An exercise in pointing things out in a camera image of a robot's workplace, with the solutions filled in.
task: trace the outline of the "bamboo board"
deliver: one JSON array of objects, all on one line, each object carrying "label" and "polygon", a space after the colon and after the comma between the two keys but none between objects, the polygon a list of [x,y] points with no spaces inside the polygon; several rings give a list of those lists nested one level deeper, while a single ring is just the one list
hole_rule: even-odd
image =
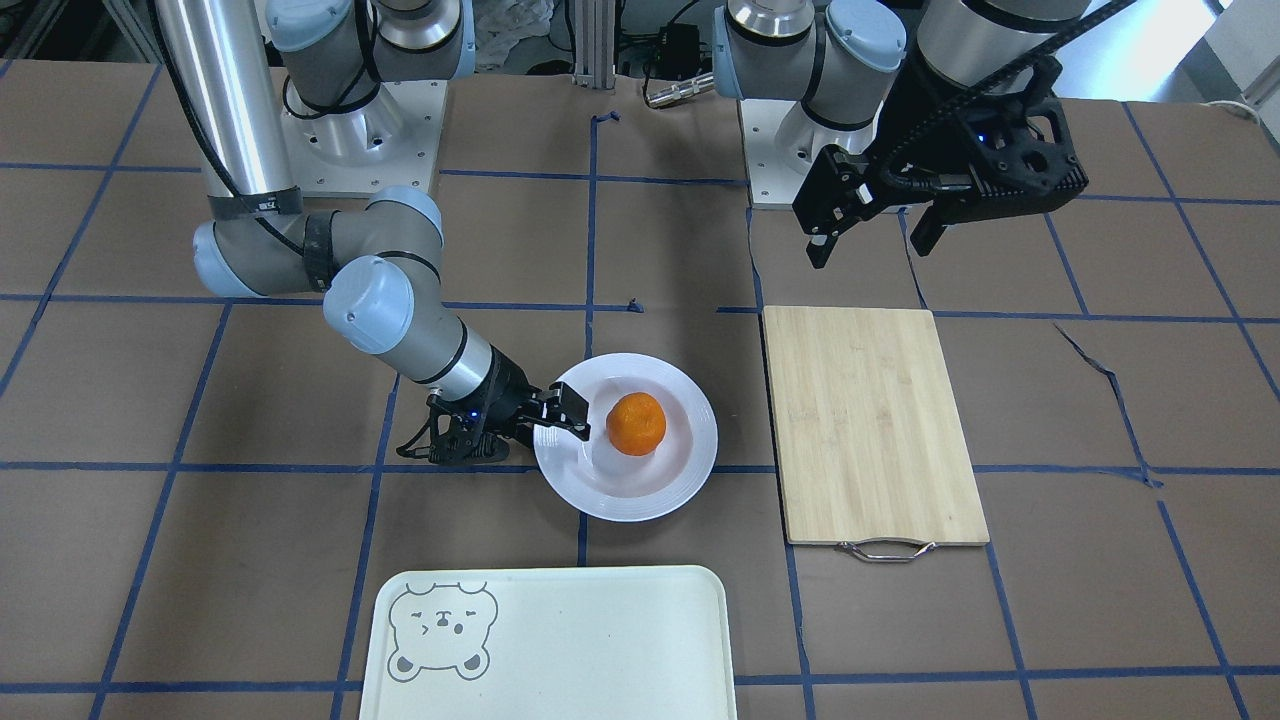
[{"label": "bamboo board", "polygon": [[988,542],[933,314],[764,309],[795,543]]}]

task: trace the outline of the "bear face outline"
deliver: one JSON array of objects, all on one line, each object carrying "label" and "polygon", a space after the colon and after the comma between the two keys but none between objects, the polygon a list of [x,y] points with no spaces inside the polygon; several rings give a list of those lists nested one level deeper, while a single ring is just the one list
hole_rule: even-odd
[{"label": "bear face outline", "polygon": [[419,592],[406,583],[388,612],[396,647],[387,660],[393,680],[408,683],[422,670],[453,670],[475,680],[489,670],[489,630],[498,598],[481,583],[435,584]]}]

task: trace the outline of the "black cable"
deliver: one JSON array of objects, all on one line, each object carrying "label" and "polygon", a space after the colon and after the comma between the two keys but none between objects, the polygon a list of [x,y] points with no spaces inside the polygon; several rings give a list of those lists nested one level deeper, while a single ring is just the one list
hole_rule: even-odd
[{"label": "black cable", "polygon": [[680,10],[677,10],[676,14],[671,17],[671,20],[667,22],[667,24],[668,26],[676,24],[676,20],[680,19],[680,15],[684,15],[685,13],[687,13],[689,9],[692,8],[694,5],[696,5],[698,3],[699,3],[699,0],[689,0],[689,3],[686,3],[684,8],[681,8]]},{"label": "black cable", "polygon": [[564,5],[564,27],[568,28],[568,51],[577,56],[577,38],[573,36],[573,8]]},{"label": "black cable", "polygon": [[1137,0],[1111,0],[1102,8],[1089,13],[1079,22],[1071,27],[1064,29],[1062,32],[1050,37],[1044,42],[1041,42],[1036,47],[1023,53],[1018,58],[1014,58],[1009,63],[996,72],[988,74],[987,77],[978,81],[977,85],[952,96],[950,100],[938,105],[933,113],[920,120],[910,132],[902,136],[902,140],[884,155],[883,160],[878,161],[879,178],[890,187],[896,187],[899,190],[909,191],[933,191],[933,192],[963,192],[968,188],[943,188],[938,184],[938,178],[911,178],[900,176],[893,169],[893,164],[897,158],[906,151],[910,146],[919,142],[924,136],[933,132],[940,124],[942,124],[947,118],[950,118],[957,110],[972,105],[975,100],[987,94],[987,91],[995,88],[996,86],[1009,82],[1010,79],[1018,77],[1019,73],[1027,68],[1034,65],[1039,60],[1048,58],[1057,50],[1060,50],[1068,42],[1071,42],[1076,37],[1089,32],[1102,22],[1107,20],[1120,10],[1124,10],[1129,5],[1133,5]]},{"label": "black cable", "polygon": [[[200,118],[196,117],[196,110],[191,106],[191,95],[187,92],[187,86],[182,82],[182,77],[178,74],[178,68],[173,63],[173,55],[169,53],[169,44],[165,41],[164,29],[160,27],[160,12],[156,8],[156,0],[147,0],[147,12],[151,13],[151,32],[156,38],[156,49],[160,51],[160,60],[164,63],[165,69],[169,70],[169,79],[173,81],[173,88],[178,94],[178,105],[182,108],[182,114],[187,118],[187,124],[191,126],[191,133],[196,137],[196,145],[200,147],[201,154],[204,154],[205,160],[209,167],[212,168],[214,174],[218,179],[227,187],[227,191],[232,193],[234,200],[238,200],[244,213],[252,215],[257,213],[257,209],[250,204],[248,197],[244,196],[236,186],[236,181],[232,179],[230,172],[228,172],[227,165],[223,164],[218,152],[214,151],[212,145],[209,142],[209,135],[205,133],[204,126],[200,124]],[[280,245],[288,247],[300,258],[302,256],[302,247],[284,236],[279,229],[271,223],[266,222],[266,218],[256,217],[257,224],[262,227],[271,237],[274,237]]]},{"label": "black cable", "polygon": [[[356,37],[357,41],[360,42],[360,69],[356,70],[356,76],[351,78],[351,82],[348,82],[347,87],[342,90],[342,92],[338,95],[338,99],[334,100],[332,105],[325,105],[323,108],[316,108],[315,105],[311,105],[306,100],[302,100],[302,104],[315,110],[315,113],[310,114],[297,113],[293,110],[293,108],[289,106],[289,83],[293,82],[293,76],[284,76],[284,85],[280,87],[280,104],[284,106],[285,113],[293,115],[300,120],[319,120],[325,115],[348,113],[357,108],[362,108],[367,105],[370,101],[372,101],[372,99],[381,90],[380,78],[378,77],[376,64],[374,63],[374,46],[378,44],[379,28],[381,27],[381,22],[376,15],[378,8],[370,5],[370,9],[374,10],[372,26],[369,24],[369,17],[366,15],[366,13],[364,13],[361,8],[357,6],[352,9],[352,12],[356,13]],[[349,95],[351,91],[355,90],[357,85],[360,85],[360,81],[364,79],[366,74],[369,76],[370,79],[374,81],[372,90],[370,90],[369,94],[366,94],[364,97],[353,102],[347,102],[346,101],[347,95]],[[300,100],[302,99],[301,94],[298,95],[298,99]]]},{"label": "black cable", "polygon": [[[680,15],[687,13],[689,9],[696,5],[698,3],[699,0],[689,0],[689,3],[685,3],[685,6],[676,10],[676,14],[672,15],[669,20],[667,20],[667,24],[664,27],[671,27],[676,24],[676,20],[680,19]],[[649,78],[652,77],[652,74],[653,74],[653,59],[650,59],[648,63],[644,64],[644,83],[640,86],[640,97],[644,99],[645,108],[649,108],[650,110],[662,110],[662,108],[654,108],[653,102],[649,102]]]}]

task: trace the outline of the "orange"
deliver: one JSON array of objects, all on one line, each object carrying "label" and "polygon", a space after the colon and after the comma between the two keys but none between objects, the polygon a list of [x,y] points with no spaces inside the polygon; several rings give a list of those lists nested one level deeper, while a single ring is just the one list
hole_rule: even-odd
[{"label": "orange", "polygon": [[632,392],[604,419],[609,442],[623,455],[649,455],[667,434],[667,415],[648,392]]}]

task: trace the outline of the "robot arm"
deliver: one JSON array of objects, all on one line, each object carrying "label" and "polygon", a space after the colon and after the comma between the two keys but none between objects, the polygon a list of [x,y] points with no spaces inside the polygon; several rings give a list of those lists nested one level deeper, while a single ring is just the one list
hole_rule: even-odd
[{"label": "robot arm", "polygon": [[931,204],[911,233],[928,255],[952,224],[1046,213],[1084,190],[1051,96],[1052,54],[1133,3],[1082,20],[1088,0],[931,0],[908,54],[901,23],[873,0],[832,0],[813,23],[808,0],[730,0],[717,18],[717,88],[797,99],[812,120],[805,136],[788,115],[780,138],[805,160],[788,158],[805,173],[792,210],[813,236],[814,268],[856,223],[908,204]]},{"label": "robot arm", "polygon": [[[172,49],[170,73],[206,151],[214,220],[196,231],[193,245],[209,290],[227,297],[324,291],[330,327],[431,388],[430,419],[419,434],[430,432],[431,443],[410,450],[416,437],[399,448],[404,456],[492,462],[506,457],[503,437],[530,445],[532,424],[562,427],[586,439],[586,402],[577,393],[561,383],[548,392],[531,386],[517,365],[440,304],[444,236],[430,197],[389,187],[361,213],[302,211],[251,4],[164,0],[157,10],[157,35],[182,38],[161,46],[166,54]],[[349,14],[332,27],[316,23],[323,32],[314,45],[333,46],[326,61],[342,64],[333,33],[348,22]],[[347,51],[360,53],[358,38],[348,40]],[[366,95],[375,97],[378,83],[358,68],[353,72],[343,76],[357,77],[351,88],[367,81]],[[343,101],[342,88],[333,95],[325,82],[303,74],[297,87],[320,104]]]}]

